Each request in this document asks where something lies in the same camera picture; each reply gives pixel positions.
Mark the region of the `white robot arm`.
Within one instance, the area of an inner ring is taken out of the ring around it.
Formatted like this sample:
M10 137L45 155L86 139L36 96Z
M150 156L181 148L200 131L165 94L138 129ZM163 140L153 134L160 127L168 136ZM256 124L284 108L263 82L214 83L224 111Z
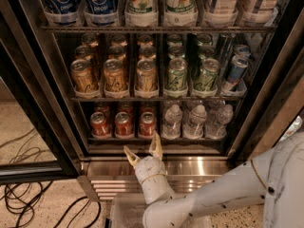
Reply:
M123 149L142 187L144 228L181 228L191 219L262 204L262 228L304 228L304 134L225 173L196 191L178 197L167 181L160 136L141 159Z

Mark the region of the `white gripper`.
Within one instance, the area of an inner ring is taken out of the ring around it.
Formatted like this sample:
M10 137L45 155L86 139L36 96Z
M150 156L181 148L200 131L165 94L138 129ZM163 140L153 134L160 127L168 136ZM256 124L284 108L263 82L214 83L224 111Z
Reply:
M135 169L135 175L142 187L143 196L147 204L159 200L170 200L176 196L166 177L166 170L162 161L162 143L157 131L153 132L148 156L142 160L126 145L123 151L129 163Z

